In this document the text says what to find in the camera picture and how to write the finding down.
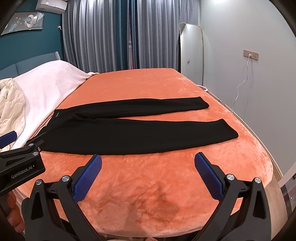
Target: full-length mirror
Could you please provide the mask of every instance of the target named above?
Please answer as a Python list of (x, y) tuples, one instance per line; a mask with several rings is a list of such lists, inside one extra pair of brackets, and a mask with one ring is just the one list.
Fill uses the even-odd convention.
[(199, 26), (180, 23), (181, 74), (197, 85), (202, 85), (203, 46)]

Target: wall socket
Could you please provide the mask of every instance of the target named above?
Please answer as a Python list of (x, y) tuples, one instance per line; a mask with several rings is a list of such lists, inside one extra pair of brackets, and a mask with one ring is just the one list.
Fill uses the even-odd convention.
[(259, 54), (256, 53), (256, 52), (252, 52), (252, 51), (249, 51), (249, 50), (244, 50), (244, 56), (245, 57), (249, 57), (249, 54), (252, 55), (251, 59), (254, 59), (254, 60), (258, 60), (259, 59)]

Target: black pants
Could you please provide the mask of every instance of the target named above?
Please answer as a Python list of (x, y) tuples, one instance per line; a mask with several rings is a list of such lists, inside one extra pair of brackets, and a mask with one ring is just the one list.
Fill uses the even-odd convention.
[(74, 154), (125, 155), (181, 150), (238, 137), (225, 120), (154, 121), (117, 119), (200, 110), (201, 98), (131, 99), (55, 110), (39, 134), (45, 151)]

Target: blue headboard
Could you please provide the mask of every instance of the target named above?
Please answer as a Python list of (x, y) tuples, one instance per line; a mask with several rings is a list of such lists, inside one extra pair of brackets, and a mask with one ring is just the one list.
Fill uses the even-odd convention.
[(14, 78), (21, 74), (24, 74), (31, 69), (36, 68), (39, 65), (42, 65), (44, 63), (54, 61), (54, 60), (60, 60), (60, 56), (58, 52), (54, 53), (48, 53), (39, 55), (33, 58), (29, 58), (23, 61), (20, 61), (16, 64), (12, 64), (5, 69), (0, 71), (0, 80), (6, 79), (6, 78)]

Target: wooden bed edge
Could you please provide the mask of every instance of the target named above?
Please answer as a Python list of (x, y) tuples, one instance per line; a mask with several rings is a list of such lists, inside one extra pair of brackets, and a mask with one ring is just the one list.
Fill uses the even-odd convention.
[[(219, 98), (217, 98), (213, 93), (211, 93), (211, 92), (209, 92), (209, 91), (207, 91), (208, 92), (208, 94), (210, 95), (210, 96), (212, 96), (213, 98), (215, 98), (218, 102), (220, 102), (220, 99)], [(231, 111), (231, 109), (223, 102), (223, 105), (229, 110), (229, 111)], [(267, 154), (268, 154), (268, 156), (269, 156), (269, 158), (270, 158), (270, 160), (271, 160), (271, 162), (272, 162), (272, 166), (273, 166), (273, 168), (274, 168), (274, 176), (275, 176), (275, 178), (276, 178), (276, 180), (277, 180), (277, 182), (278, 181), (280, 181), (281, 179), (282, 179), (282, 177), (283, 177), (283, 173), (281, 172), (281, 170), (280, 170), (280, 168), (279, 168), (279, 166), (278, 166), (278, 164), (276, 163), (276, 161), (275, 161), (275, 159), (273, 158), (273, 156), (271, 155), (271, 153), (269, 152), (269, 150), (266, 148), (266, 146), (263, 144), (263, 142), (259, 139), (259, 137), (254, 133), (254, 131), (235, 113), (235, 112), (233, 112), (232, 111), (232, 113), (233, 113), (233, 115), (248, 129), (248, 131), (249, 132), (251, 132), (251, 134), (259, 141), (259, 143), (263, 146), (263, 148), (265, 149), (265, 151), (267, 152)]]

